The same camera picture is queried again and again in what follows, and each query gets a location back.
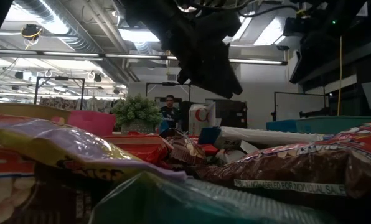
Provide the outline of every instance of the brown snack bag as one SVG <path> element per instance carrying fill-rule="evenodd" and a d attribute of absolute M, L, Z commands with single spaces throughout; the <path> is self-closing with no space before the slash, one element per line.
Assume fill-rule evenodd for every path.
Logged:
<path fill-rule="evenodd" d="M 274 147 L 195 171 L 202 180 L 327 210 L 343 220 L 371 208 L 371 145 L 354 140 Z"/>
<path fill-rule="evenodd" d="M 197 166 L 206 163 L 205 152 L 198 144 L 180 130 L 173 129 L 173 132 L 173 136 L 168 137 L 169 143 L 173 146 L 169 157 L 171 164 L 180 162 L 181 164 Z"/>

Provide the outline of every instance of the white container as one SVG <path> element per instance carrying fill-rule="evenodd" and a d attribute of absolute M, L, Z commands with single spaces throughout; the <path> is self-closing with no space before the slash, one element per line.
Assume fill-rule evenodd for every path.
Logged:
<path fill-rule="evenodd" d="M 202 128 L 209 127 L 209 110 L 207 105 L 191 105 L 189 111 L 189 135 L 199 136 Z"/>

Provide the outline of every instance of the whiteboard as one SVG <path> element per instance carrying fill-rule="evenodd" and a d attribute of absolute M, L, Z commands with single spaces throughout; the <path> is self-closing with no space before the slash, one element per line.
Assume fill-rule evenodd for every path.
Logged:
<path fill-rule="evenodd" d="M 319 111 L 328 106 L 328 97 L 326 96 L 324 105 L 323 95 L 304 95 L 294 93 L 275 93 L 277 121 L 288 119 L 300 119 L 299 112 Z"/>

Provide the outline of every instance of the potted plant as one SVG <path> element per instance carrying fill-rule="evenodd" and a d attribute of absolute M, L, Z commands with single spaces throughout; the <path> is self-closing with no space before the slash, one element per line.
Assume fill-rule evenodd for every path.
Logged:
<path fill-rule="evenodd" d="M 115 115 L 116 127 L 121 127 L 122 134 L 129 131 L 153 133 L 155 126 L 162 121 L 162 114 L 155 102 L 140 94 L 118 100 L 111 112 Z"/>

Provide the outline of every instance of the snack bag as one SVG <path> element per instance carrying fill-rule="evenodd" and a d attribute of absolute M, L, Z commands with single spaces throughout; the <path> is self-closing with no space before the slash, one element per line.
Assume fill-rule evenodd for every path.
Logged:
<path fill-rule="evenodd" d="M 173 146 L 169 163 L 197 166 L 207 162 L 204 150 L 182 131 L 170 129 L 161 133 L 161 136 L 166 137 Z"/>
<path fill-rule="evenodd" d="M 42 119 L 0 114 L 0 148 L 19 152 L 48 166 L 109 181 L 141 170 L 178 179 L 186 177 L 183 172 L 144 162 L 86 131 Z"/>
<path fill-rule="evenodd" d="M 146 162 L 163 168 L 167 168 L 164 159 L 173 149 L 173 146 L 158 135 L 106 136 L 104 139 Z"/>
<path fill-rule="evenodd" d="M 0 223 L 82 223 L 111 185 L 0 149 Z"/>
<path fill-rule="evenodd" d="M 354 127 L 347 131 L 343 131 L 337 134 L 334 139 L 355 139 L 356 141 L 365 142 L 371 145 L 371 123 L 363 124 L 359 127 Z"/>
<path fill-rule="evenodd" d="M 202 180 L 327 210 L 345 220 L 363 221 L 354 215 L 371 213 L 371 145 L 364 142 L 335 139 L 279 146 L 222 167 L 195 170 Z"/>

